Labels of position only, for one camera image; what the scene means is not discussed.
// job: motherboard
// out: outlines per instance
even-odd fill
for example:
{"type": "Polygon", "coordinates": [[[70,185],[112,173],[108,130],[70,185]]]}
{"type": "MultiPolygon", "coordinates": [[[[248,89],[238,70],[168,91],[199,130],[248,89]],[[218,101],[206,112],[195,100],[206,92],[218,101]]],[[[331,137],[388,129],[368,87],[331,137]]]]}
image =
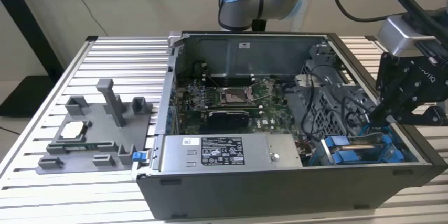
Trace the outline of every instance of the motherboard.
{"type": "Polygon", "coordinates": [[[298,139],[284,86],[276,78],[190,80],[176,89],[180,134],[270,132],[298,139]]]}

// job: warning label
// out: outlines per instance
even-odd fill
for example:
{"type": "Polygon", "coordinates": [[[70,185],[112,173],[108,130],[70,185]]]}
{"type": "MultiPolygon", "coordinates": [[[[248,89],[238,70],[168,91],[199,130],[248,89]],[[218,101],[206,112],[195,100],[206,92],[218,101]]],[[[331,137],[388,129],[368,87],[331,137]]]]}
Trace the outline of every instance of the warning label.
{"type": "Polygon", "coordinates": [[[240,137],[203,137],[203,165],[244,165],[240,137]]]}

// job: black stand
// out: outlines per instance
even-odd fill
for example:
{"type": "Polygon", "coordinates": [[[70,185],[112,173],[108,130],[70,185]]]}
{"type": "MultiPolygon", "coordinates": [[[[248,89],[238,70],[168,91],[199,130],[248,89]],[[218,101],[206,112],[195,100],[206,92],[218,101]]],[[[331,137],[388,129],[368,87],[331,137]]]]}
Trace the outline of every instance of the black stand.
{"type": "Polygon", "coordinates": [[[64,69],[26,0],[0,1],[48,73],[48,76],[27,76],[0,105],[0,116],[30,117],[38,111],[64,69]]]}

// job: open computer chassis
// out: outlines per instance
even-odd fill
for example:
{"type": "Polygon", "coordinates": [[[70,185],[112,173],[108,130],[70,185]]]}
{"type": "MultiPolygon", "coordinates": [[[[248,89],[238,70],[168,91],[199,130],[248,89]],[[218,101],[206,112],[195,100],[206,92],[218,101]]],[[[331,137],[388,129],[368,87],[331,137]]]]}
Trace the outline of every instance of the open computer chassis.
{"type": "Polygon", "coordinates": [[[358,104],[372,109],[379,96],[335,34],[186,31],[170,40],[159,136],[132,170],[158,219],[375,209],[446,170],[399,124],[379,130],[374,157],[332,159],[335,136],[366,140],[358,104]],[[382,139],[402,155],[384,157],[382,139]]]}

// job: sticker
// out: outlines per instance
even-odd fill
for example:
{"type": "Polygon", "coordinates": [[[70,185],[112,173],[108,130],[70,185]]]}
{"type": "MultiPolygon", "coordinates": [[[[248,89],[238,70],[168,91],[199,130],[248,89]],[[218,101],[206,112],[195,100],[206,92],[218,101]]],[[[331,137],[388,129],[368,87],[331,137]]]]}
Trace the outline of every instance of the sticker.
{"type": "Polygon", "coordinates": [[[203,165],[244,165],[240,137],[203,137],[203,165]]]}
{"type": "Polygon", "coordinates": [[[198,137],[184,137],[183,145],[199,145],[199,140],[198,137]]]}
{"type": "Polygon", "coordinates": [[[251,48],[251,43],[239,43],[239,48],[251,48]]]}

